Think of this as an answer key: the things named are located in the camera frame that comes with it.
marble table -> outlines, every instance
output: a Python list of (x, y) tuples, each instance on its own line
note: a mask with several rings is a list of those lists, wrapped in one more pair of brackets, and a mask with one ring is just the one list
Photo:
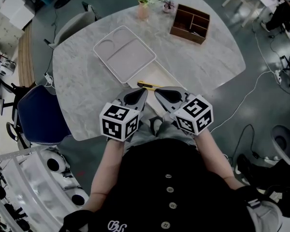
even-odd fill
[(100, 135), (100, 111), (127, 89), (93, 52), (99, 40), (121, 25), (138, 35), (157, 54), (157, 61), (196, 95), (217, 88), (246, 68), (233, 36), (208, 4), (203, 0), (174, 2), (210, 14), (209, 31), (202, 45), (170, 35), (175, 13), (164, 13), (163, 3), (157, 2), (150, 6), (147, 20), (137, 17), (137, 7), (128, 8), (87, 26), (54, 50), (56, 93), (76, 140)]

black shirt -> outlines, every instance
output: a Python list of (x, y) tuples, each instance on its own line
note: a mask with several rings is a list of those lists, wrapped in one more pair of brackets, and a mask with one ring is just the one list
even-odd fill
[(254, 231), (244, 199), (206, 170), (194, 147), (155, 140), (123, 157), (101, 210), (66, 216), (60, 231)]

white chair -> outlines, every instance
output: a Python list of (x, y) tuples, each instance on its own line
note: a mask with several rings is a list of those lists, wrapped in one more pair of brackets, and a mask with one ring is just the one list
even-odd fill
[(55, 49), (66, 39), (100, 19), (91, 5), (84, 2), (82, 2), (82, 5), (85, 9), (85, 12), (76, 15), (70, 21), (68, 21), (68, 23), (64, 25), (55, 36), (54, 43), (50, 43), (48, 40), (44, 39), (44, 42), (46, 42), (50, 48)]

navy blue chair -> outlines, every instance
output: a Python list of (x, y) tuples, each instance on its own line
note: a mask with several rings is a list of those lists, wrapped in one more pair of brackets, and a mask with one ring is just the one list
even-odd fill
[(24, 136), (40, 145), (58, 145), (71, 132), (62, 115), (57, 96), (42, 85), (32, 88), (19, 102), (18, 115)]

wooden box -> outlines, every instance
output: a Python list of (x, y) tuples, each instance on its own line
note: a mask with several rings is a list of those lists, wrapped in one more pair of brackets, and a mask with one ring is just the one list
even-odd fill
[(208, 14), (179, 4), (170, 34), (202, 44), (206, 39), (209, 20)]

